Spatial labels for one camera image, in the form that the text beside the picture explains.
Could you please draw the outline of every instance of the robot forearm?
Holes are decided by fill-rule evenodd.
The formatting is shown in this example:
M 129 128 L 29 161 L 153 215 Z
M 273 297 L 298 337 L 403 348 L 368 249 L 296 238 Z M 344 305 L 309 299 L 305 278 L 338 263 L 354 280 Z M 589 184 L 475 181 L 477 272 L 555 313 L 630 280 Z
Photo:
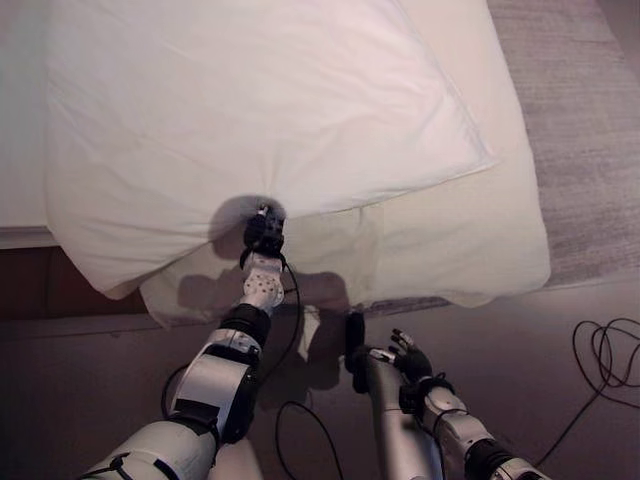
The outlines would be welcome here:
M 424 428 L 440 442 L 443 460 L 464 466 L 467 480 L 550 480 L 503 448 L 449 388 L 435 386 L 423 398 Z

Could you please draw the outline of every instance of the robot finger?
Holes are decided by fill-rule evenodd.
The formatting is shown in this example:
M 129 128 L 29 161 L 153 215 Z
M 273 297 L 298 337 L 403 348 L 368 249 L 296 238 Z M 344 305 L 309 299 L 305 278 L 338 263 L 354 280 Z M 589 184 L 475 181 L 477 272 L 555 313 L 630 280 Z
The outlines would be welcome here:
M 415 346 L 416 342 L 413 341 L 413 338 L 411 338 L 409 335 L 404 333 L 402 330 L 394 328 L 393 333 L 396 336 L 400 337 L 409 347 Z
M 372 348 L 369 350 L 369 356 L 381 362 L 390 363 L 391 365 L 394 365 L 396 361 L 396 356 L 393 353 L 383 350 L 382 348 Z
M 401 337 L 397 335 L 391 335 L 391 341 L 400 345 L 400 347 L 405 351 L 409 351 L 409 349 L 411 348 L 411 346 L 408 345 L 407 342 L 405 342 Z

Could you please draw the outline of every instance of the pillow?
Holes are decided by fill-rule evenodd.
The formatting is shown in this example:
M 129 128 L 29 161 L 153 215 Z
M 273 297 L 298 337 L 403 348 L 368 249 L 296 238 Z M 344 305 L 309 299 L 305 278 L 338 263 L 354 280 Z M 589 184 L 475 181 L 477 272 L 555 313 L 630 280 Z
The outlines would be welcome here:
M 48 66 L 49 225 L 101 291 L 264 198 L 294 218 L 493 162 L 392 0 L 56 0 Z

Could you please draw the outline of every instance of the bed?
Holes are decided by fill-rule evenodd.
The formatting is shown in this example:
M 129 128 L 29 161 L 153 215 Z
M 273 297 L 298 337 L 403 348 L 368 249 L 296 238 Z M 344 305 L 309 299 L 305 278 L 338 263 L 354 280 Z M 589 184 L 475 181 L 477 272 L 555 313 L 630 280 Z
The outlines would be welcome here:
M 549 265 L 536 170 L 551 247 L 551 283 L 637 269 L 640 201 L 634 185 L 638 184 L 640 152 L 635 135 L 640 125 L 640 108 L 636 105 L 640 102 L 639 89 L 597 5 L 591 0 L 535 6 L 490 2 L 527 121 L 536 159 L 534 170 L 517 97 L 486 4 L 478 0 L 450 3 L 405 0 L 402 5 L 475 111 L 483 132 L 499 143 L 508 140 L 500 146 L 503 161 L 492 169 L 498 174 L 478 182 L 485 190 L 473 185 L 472 177 L 484 175 L 480 173 L 372 207 L 290 222 L 288 232 L 293 241 L 288 243 L 288 255 L 292 263 L 302 273 L 324 272 L 316 280 L 322 282 L 321 290 L 329 292 L 328 298 L 321 295 L 308 299 L 311 303 L 333 302 L 343 308 L 345 302 L 366 304 L 412 297 L 407 305 L 415 308 L 420 305 L 416 298 L 437 295 L 473 306 L 495 296 L 540 287 L 548 277 Z M 46 23 L 44 4 L 22 5 L 14 7 L 27 16 L 22 22 L 36 26 Z M 35 32 L 42 31 L 37 27 L 31 30 L 36 50 L 43 45 L 41 33 Z M 592 39 L 599 43 L 594 45 Z M 558 51 L 560 43 L 571 50 L 571 55 L 566 54 L 568 50 Z M 2 45 L 0 65 L 7 65 L 6 59 L 11 57 L 6 54 L 6 45 L 16 44 L 8 44 L 5 38 Z M 465 49 L 474 53 L 459 55 Z M 580 62 L 567 65 L 568 56 Z M 540 59 L 545 68 L 540 68 Z M 43 67 L 36 62 L 31 68 L 42 71 Z M 606 79 L 592 75 L 601 69 L 607 70 Z M 35 132 L 41 132 L 43 103 L 29 104 L 25 99 L 43 98 L 42 84 L 25 84 L 25 89 L 37 95 L 23 94 L 21 100 L 9 95 L 6 85 L 3 83 L 2 101 L 15 100 L 14 109 L 22 106 L 25 112 L 28 110 L 30 120 L 25 121 L 35 126 Z M 9 138 L 5 132 L 9 130 L 2 131 L 4 149 Z M 44 134 L 31 137 L 30 142 L 35 153 L 23 150 L 26 153 L 11 158 L 28 158 L 31 163 L 24 172 L 31 173 L 25 178 L 42 178 L 44 162 L 37 160 L 42 158 L 39 152 L 44 151 Z M 11 147 L 11 152 L 17 151 L 18 147 Z M 577 168 L 585 160 L 590 167 Z M 605 161 L 606 172 L 599 167 Z M 11 177 L 22 175 L 16 173 L 21 168 L 14 168 Z M 8 180 L 8 175 L 2 178 L 17 184 Z M 456 192 L 459 184 L 468 189 L 466 195 Z M 35 205 L 25 209 L 21 218 L 19 208 L 9 212 L 5 207 L 2 227 L 11 228 L 13 233 L 16 226 L 44 232 L 40 229 L 45 225 L 45 209 L 33 185 L 39 185 L 39 181 L 30 183 L 35 194 L 27 194 L 25 189 L 2 189 L 2 205 Z M 20 194 L 29 201 L 23 202 Z M 426 216 L 425 205 L 433 206 Z M 484 217 L 477 215 L 478 210 Z M 452 217 L 459 222 L 447 225 L 448 230 L 441 230 L 443 235 L 434 239 L 433 230 L 443 226 L 443 219 Z M 327 225 L 332 235 L 322 234 Z M 313 251 L 302 247 L 310 240 L 317 245 Z M 205 245 L 146 279 L 142 291 L 147 305 L 157 318 L 169 319 L 169 323 L 178 317 L 211 319 L 219 308 L 225 308 L 224 302 L 212 301 L 211 295 L 207 300 L 194 292 L 200 287 L 203 294 L 211 287 L 220 288 L 220 277 L 237 274 L 234 265 L 235 257 L 225 250 L 224 242 L 222 246 L 218 242 L 215 250 Z

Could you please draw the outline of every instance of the wire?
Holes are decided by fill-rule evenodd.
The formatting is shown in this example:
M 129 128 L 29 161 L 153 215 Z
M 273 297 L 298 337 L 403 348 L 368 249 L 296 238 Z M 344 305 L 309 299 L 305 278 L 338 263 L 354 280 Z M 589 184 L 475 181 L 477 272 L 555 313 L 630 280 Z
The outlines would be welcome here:
M 631 325 L 640 327 L 640 322 L 636 320 L 632 320 L 630 318 L 624 318 L 624 317 L 614 318 L 605 326 L 602 326 L 599 323 L 592 322 L 592 321 L 583 321 L 583 322 L 579 322 L 574 327 L 573 334 L 571 337 L 573 356 L 576 359 L 578 368 L 580 369 L 580 373 L 582 374 L 583 378 L 586 380 L 587 384 L 589 385 L 589 388 L 593 391 L 593 395 L 589 398 L 589 400 L 587 400 L 587 402 L 582 406 L 582 408 L 578 410 L 578 413 L 574 415 L 574 417 L 571 419 L 571 421 L 568 423 L 568 425 L 565 427 L 562 433 L 558 436 L 558 439 L 553 443 L 553 445 L 551 445 L 549 450 L 547 450 L 547 453 L 545 453 L 542 456 L 542 458 L 536 462 L 535 464 L 536 467 L 539 467 L 540 465 L 542 465 L 557 450 L 557 448 L 560 446 L 560 444 L 565 439 L 565 437 L 569 434 L 573 426 L 578 422 L 578 420 L 582 417 L 582 415 L 587 411 L 587 409 L 591 405 L 593 405 L 593 403 L 598 398 L 604 398 L 606 400 L 609 400 L 610 402 L 617 403 L 619 405 L 624 405 L 630 408 L 640 409 L 640 404 L 628 402 L 626 400 L 615 398 L 604 393 L 604 391 L 607 388 L 619 389 L 619 388 L 639 388 L 640 387 L 640 383 L 631 383 L 629 381 L 629 378 L 631 377 L 631 374 L 634 370 L 634 364 L 636 361 L 638 351 L 640 351 L 640 336 L 635 335 L 630 331 L 620 328 L 618 326 L 614 326 L 622 322 L 630 323 Z M 581 328 L 583 328 L 586 325 L 590 325 L 594 327 L 594 330 L 591 332 L 590 346 L 591 346 L 592 358 L 597 362 L 597 365 L 598 365 L 598 374 L 600 377 L 599 386 L 596 386 L 594 382 L 589 378 L 589 375 L 587 375 L 587 372 L 583 365 L 583 361 L 580 358 L 580 354 L 578 353 L 578 347 L 576 343 L 578 332 L 580 331 Z M 613 351 L 613 346 L 611 344 L 610 332 L 619 333 L 637 342 L 636 346 L 634 347 L 634 349 L 631 351 L 631 354 L 629 355 L 629 359 L 627 361 L 626 367 L 624 368 L 624 374 L 621 376 L 618 376 L 616 373 L 614 373 L 615 355 Z
M 287 358 L 287 355 L 289 355 L 289 353 L 291 352 L 291 349 L 293 348 L 296 338 L 298 337 L 298 330 L 300 329 L 300 324 L 302 323 L 302 301 L 300 300 L 300 287 L 298 286 L 298 280 L 296 279 L 296 276 L 293 273 L 293 270 L 291 270 L 291 267 L 289 266 L 287 261 L 284 260 L 283 263 L 285 268 L 289 272 L 289 275 L 291 276 L 294 290 L 296 292 L 296 324 L 295 324 L 295 327 L 293 328 L 293 333 L 291 334 L 291 339 L 289 340 L 287 347 L 284 349 L 284 351 L 280 355 L 280 358 L 278 358 L 278 361 L 274 363 L 273 366 L 264 374 L 260 382 L 261 385 L 264 385 L 267 382 L 269 377 L 273 374 L 273 372 L 275 372 L 278 369 L 278 367 L 282 364 L 282 362 L 284 362 L 284 359 Z
M 169 418 L 169 409 L 167 408 L 167 395 L 169 393 L 171 382 L 173 382 L 173 379 L 176 378 L 180 372 L 186 370 L 188 366 L 188 363 L 180 365 L 173 372 L 171 372 L 171 375 L 169 375 L 164 381 L 164 385 L 162 386 L 162 395 L 160 396 L 160 410 L 162 411 L 162 418 L 164 418 L 165 420 Z
M 276 431 L 275 431 L 275 444 L 276 444 L 276 451 L 278 453 L 278 460 L 280 461 L 280 465 L 282 465 L 282 468 L 287 473 L 289 478 L 291 480 L 298 480 L 295 477 L 295 475 L 293 473 L 291 473 L 291 470 L 289 469 L 289 466 L 287 465 L 287 462 L 285 462 L 284 457 L 282 455 L 282 449 L 280 448 L 280 419 L 282 417 L 283 412 L 289 406 L 295 406 L 295 407 L 301 408 L 306 413 L 311 415 L 311 417 L 316 421 L 316 423 L 318 425 L 320 425 L 320 428 L 322 429 L 322 431 L 324 432 L 324 435 L 327 437 L 327 440 L 329 441 L 329 446 L 331 447 L 331 453 L 333 454 L 333 460 L 334 460 L 334 462 L 336 464 L 336 468 L 338 470 L 338 476 L 339 476 L 340 480 L 344 480 L 344 474 L 342 473 L 342 467 L 340 466 L 340 460 L 338 458 L 338 452 L 336 451 L 336 447 L 333 444 L 333 440 L 331 439 L 331 435 L 329 434 L 329 431 L 327 430 L 327 427 L 324 426 L 324 423 L 322 423 L 322 420 L 320 420 L 320 417 L 318 417 L 318 415 L 316 415 L 313 412 L 313 410 L 311 410 L 306 405 L 303 405 L 300 402 L 295 402 L 293 400 L 289 400 L 287 402 L 284 402 L 280 406 L 280 409 L 278 410 L 278 415 L 276 416 Z

